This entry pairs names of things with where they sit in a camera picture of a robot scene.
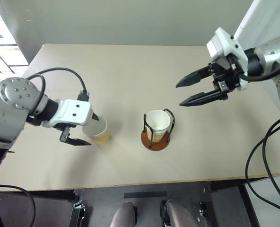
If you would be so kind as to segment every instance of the beige table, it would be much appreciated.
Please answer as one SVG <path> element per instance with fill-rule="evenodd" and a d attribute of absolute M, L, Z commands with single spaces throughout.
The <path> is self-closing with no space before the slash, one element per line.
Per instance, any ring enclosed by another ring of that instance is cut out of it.
<path fill-rule="evenodd" d="M 104 145 L 74 147 L 59 142 L 60 131 L 26 125 L 12 148 L 15 154 L 2 163 L 0 183 L 56 190 L 243 178 L 248 154 L 280 111 L 260 83 L 231 93 L 228 101 L 180 107 L 190 95 L 213 89 L 211 78 L 175 88 L 183 76 L 209 61 L 205 47 L 44 45 L 25 76 L 50 67 L 77 71 L 95 112 L 108 120 L 111 139 Z M 50 98 L 77 98 L 81 86 L 72 74 L 59 71 L 45 77 Z M 175 114 L 176 126 L 166 149 L 150 151 L 140 140 L 143 114 L 163 108 Z M 81 127 L 71 136 L 87 139 Z M 271 170 L 280 173 L 280 132 L 269 139 L 267 157 Z M 258 150 L 249 174 L 265 173 Z"/>

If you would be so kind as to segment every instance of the brown round base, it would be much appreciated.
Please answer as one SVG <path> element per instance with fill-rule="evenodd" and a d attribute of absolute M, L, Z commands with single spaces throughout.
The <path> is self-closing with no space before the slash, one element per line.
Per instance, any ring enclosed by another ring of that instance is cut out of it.
<path fill-rule="evenodd" d="M 150 140 L 148 138 L 148 134 L 146 133 L 146 130 L 141 133 L 141 141 L 143 143 L 143 145 L 149 149 L 149 150 L 154 150 L 154 151 L 158 151 L 158 150 L 162 150 L 164 148 L 167 147 L 167 145 L 169 144 L 169 141 L 167 142 L 167 137 L 168 137 L 168 132 L 166 132 L 162 138 L 162 140 L 160 140 L 159 142 L 153 142 L 151 148 L 149 148 L 149 144 L 150 144 Z"/>

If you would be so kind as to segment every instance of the gray floor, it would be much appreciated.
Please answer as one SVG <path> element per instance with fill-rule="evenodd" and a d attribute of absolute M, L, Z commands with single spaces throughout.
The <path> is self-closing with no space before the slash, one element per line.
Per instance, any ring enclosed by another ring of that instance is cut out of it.
<path fill-rule="evenodd" d="M 180 201 L 194 216 L 199 217 L 199 202 L 212 201 L 220 227 L 250 227 L 238 188 L 209 193 L 207 182 L 167 183 L 112 188 L 76 190 L 87 205 L 89 227 L 108 227 L 114 213 L 125 201 L 132 201 L 138 208 L 137 227 L 160 227 L 159 205 L 162 200 Z M 130 192 L 166 192 L 167 197 L 124 199 Z M 72 204 L 67 201 L 35 198 L 36 220 L 34 227 L 69 226 Z M 0 215 L 5 227 L 28 226 L 31 210 L 27 197 L 0 193 Z M 200 227 L 207 227 L 206 220 L 200 219 Z"/>

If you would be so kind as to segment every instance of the gray wall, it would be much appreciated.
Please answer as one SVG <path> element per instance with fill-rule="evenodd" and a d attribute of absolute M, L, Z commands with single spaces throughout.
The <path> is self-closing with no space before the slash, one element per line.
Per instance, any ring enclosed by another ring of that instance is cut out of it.
<path fill-rule="evenodd" d="M 204 46 L 234 33 L 252 0 L 0 0 L 30 62 L 44 43 Z"/>

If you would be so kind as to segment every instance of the white paper cup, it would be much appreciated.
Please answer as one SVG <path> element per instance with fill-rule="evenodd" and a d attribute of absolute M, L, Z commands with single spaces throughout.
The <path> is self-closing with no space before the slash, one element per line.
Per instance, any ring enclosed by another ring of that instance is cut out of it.
<path fill-rule="evenodd" d="M 170 117 L 163 110 L 153 110 L 146 115 L 146 123 L 153 129 L 153 142 L 159 142 L 170 125 Z M 148 127 L 146 131 L 150 140 L 151 131 Z"/>
<path fill-rule="evenodd" d="M 88 122 L 82 127 L 82 131 L 94 143 L 103 144 L 109 140 L 110 132 L 107 127 L 107 121 L 103 117 L 98 117 L 99 121 L 89 119 Z"/>

